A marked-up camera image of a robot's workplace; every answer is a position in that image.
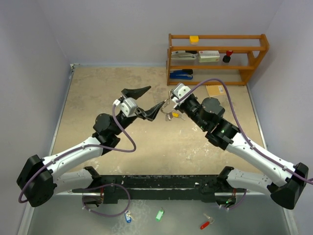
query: white wall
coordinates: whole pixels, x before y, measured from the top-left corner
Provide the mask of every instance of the white wall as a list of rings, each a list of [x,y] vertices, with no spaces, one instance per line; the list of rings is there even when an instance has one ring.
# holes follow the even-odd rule
[[[313,1],[285,0],[266,35],[270,50],[250,81],[268,149],[313,177]],[[312,234],[313,186],[295,208],[301,234]]]
[[[168,34],[261,34],[283,0],[38,0],[71,63],[165,65]]]
[[[16,234],[24,205],[16,179],[47,154],[64,100],[69,61],[36,0],[0,1],[0,234]]]

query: red tag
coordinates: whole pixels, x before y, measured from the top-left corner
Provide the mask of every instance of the red tag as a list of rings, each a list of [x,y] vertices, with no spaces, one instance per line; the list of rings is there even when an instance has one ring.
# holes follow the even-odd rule
[[[227,56],[231,56],[231,54],[232,54],[233,52],[234,52],[233,50],[228,50],[228,51],[226,51],[226,55],[227,55]]]
[[[204,224],[201,225],[200,229],[204,229],[206,226],[208,226],[210,224],[209,221],[206,221]]]

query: beige floor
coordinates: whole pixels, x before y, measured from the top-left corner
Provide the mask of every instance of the beige floor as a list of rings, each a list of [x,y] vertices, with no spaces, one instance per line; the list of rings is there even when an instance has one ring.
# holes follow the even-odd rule
[[[92,126],[100,113],[111,114],[113,101],[123,88],[152,88],[138,100],[149,109],[167,97],[172,87],[166,86],[165,68],[97,68],[75,69],[53,153],[76,145],[93,133]],[[228,86],[236,114],[247,135],[263,146],[247,89]],[[195,91],[199,100],[207,97],[204,86]],[[226,109],[224,118],[234,123],[226,96],[219,100]],[[127,132],[137,144],[134,153],[110,152],[77,166],[91,165],[100,174],[218,174],[224,166],[258,172],[239,157],[212,146],[202,132],[187,117],[166,122],[163,114],[155,121],[136,120]],[[122,134],[119,148],[132,145]]]

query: yellow key tag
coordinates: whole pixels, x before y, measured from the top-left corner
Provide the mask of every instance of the yellow key tag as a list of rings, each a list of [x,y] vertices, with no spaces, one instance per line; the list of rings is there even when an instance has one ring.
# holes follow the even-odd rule
[[[179,114],[177,114],[177,113],[172,113],[172,114],[173,114],[173,117],[175,117],[175,118],[179,117]]]

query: orange wooden shelf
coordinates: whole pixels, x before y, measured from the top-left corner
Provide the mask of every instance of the orange wooden shelf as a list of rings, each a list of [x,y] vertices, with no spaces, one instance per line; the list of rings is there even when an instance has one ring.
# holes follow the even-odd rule
[[[167,50],[167,85],[176,85],[179,82],[170,80],[171,70],[180,69],[195,69],[195,70],[239,70],[241,82],[226,82],[227,85],[246,85],[253,73],[261,63],[269,49],[269,43],[265,34],[261,35],[198,35],[199,43],[197,45],[189,44],[189,35],[171,35],[169,34],[169,47]],[[257,42],[257,45],[224,45],[213,46],[212,40],[232,40],[236,39],[250,40]],[[220,62],[206,62],[200,63],[196,60],[174,60],[171,58],[172,51],[176,50],[218,50],[219,53],[226,53],[227,50],[232,50],[234,54],[245,54],[247,56],[247,64],[234,65],[231,63]],[[253,52],[258,51],[257,57],[254,57]],[[197,85],[200,82],[185,80],[185,85]],[[218,82],[208,82],[204,85],[215,85]]]

